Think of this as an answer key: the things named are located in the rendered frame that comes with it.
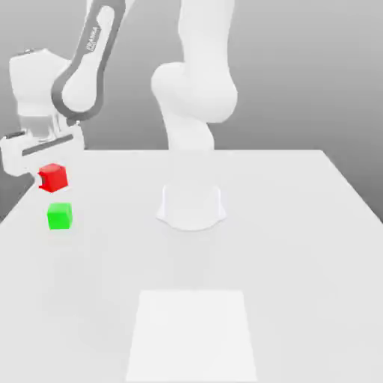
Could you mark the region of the small red cube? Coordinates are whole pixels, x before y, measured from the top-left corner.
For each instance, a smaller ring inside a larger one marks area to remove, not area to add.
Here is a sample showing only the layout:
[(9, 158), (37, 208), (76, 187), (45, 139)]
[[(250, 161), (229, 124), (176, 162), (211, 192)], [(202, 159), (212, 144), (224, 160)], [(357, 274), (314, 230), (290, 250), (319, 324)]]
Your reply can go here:
[(68, 186), (67, 171), (62, 165), (55, 163), (48, 164), (39, 169), (41, 178), (39, 188), (53, 193)]

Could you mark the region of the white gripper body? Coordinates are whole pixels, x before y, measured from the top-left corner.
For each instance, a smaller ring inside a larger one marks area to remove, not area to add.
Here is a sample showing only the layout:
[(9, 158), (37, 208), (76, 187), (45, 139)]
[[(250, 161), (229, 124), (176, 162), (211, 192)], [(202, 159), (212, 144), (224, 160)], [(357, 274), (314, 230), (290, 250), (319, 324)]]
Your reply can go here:
[(72, 154), (84, 149), (84, 136), (80, 125), (62, 129), (58, 135), (39, 140), (25, 131), (13, 132), (0, 139), (0, 155), (4, 171), (15, 177), (36, 174), (50, 163), (61, 163)]

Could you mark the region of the small green cube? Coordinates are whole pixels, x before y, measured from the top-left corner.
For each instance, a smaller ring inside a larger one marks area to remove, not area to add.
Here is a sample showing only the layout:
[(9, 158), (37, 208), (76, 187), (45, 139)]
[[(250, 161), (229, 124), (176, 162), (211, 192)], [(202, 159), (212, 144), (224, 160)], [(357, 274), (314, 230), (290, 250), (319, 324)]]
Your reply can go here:
[(73, 222), (72, 205), (70, 203), (51, 203), (46, 215), (50, 230), (69, 229)]

